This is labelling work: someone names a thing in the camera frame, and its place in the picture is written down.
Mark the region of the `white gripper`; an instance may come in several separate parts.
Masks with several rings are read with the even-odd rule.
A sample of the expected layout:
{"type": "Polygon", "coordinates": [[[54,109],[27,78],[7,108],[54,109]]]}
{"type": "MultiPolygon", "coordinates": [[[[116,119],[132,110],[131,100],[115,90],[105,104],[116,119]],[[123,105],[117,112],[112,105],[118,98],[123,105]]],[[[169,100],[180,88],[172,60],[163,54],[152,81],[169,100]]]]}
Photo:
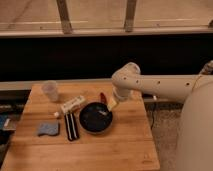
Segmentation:
{"type": "Polygon", "coordinates": [[[117,88],[113,89],[113,96],[107,103],[107,109],[112,111],[118,104],[118,101],[126,101],[130,96],[130,91],[128,89],[117,88]]]}

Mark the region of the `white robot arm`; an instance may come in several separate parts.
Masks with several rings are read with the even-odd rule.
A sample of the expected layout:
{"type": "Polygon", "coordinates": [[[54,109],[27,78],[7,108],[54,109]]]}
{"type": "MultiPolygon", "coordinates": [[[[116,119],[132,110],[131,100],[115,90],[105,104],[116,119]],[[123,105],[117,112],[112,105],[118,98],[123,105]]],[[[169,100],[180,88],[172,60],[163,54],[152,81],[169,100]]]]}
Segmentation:
{"type": "Polygon", "coordinates": [[[129,62],[113,73],[112,110],[139,91],[183,104],[175,171],[213,171],[213,60],[195,75],[142,75],[129,62]]]}

